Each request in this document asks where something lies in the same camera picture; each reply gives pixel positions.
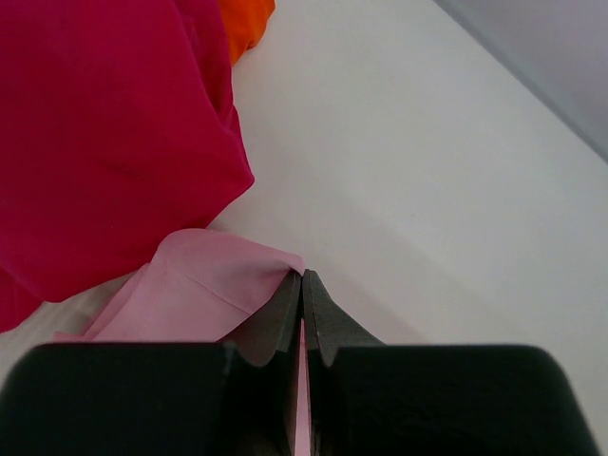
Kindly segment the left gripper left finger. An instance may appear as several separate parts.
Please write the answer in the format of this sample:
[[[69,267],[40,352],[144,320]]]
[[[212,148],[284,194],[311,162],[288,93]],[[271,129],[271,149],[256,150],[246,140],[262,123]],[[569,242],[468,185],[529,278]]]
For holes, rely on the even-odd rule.
[[[301,278],[213,343],[37,346],[1,388],[5,455],[291,455]]]

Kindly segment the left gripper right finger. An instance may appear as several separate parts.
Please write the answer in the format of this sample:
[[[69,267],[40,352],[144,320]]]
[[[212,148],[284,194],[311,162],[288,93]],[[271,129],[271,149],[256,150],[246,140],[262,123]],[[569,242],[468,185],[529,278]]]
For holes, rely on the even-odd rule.
[[[314,455],[596,455],[557,361],[527,345],[388,345],[302,279]]]

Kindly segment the light pink t shirt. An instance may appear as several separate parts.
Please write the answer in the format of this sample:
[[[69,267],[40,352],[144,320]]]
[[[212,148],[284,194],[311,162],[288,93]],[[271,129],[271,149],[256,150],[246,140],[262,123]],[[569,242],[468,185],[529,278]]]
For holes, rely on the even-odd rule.
[[[210,342],[270,300],[304,260],[242,237],[188,229],[167,237],[80,334],[57,341]]]

